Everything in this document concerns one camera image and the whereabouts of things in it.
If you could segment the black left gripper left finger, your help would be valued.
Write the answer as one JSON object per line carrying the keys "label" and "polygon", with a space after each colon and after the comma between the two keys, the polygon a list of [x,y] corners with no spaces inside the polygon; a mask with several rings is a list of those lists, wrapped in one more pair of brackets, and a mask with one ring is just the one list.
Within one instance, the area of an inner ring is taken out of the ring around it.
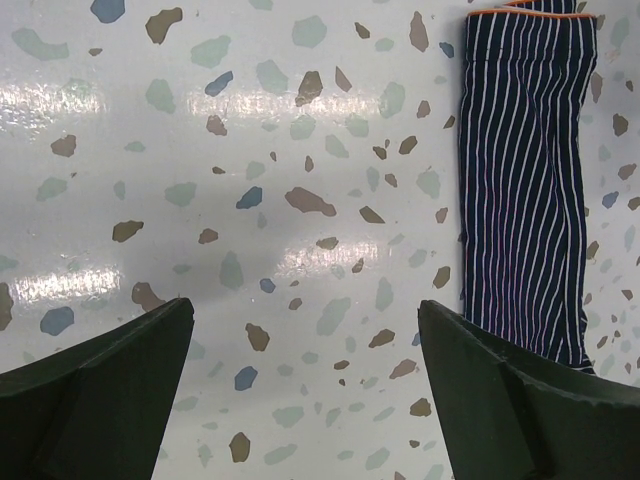
{"label": "black left gripper left finger", "polygon": [[151,478],[193,328],[177,298],[3,373],[2,478]]}

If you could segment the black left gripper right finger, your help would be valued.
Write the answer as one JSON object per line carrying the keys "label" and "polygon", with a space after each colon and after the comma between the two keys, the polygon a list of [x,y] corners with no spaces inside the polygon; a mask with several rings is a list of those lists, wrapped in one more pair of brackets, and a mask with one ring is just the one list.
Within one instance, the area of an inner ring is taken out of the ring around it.
{"label": "black left gripper right finger", "polygon": [[436,301],[418,322],[455,478],[638,478],[638,388],[540,357]]}

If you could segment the navy white striped underwear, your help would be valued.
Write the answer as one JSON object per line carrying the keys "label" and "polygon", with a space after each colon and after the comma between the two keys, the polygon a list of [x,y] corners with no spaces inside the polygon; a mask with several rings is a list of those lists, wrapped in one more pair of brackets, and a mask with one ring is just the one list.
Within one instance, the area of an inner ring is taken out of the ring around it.
{"label": "navy white striped underwear", "polygon": [[514,1],[465,21],[459,115],[463,315],[591,373],[579,119],[596,19],[573,1]]}

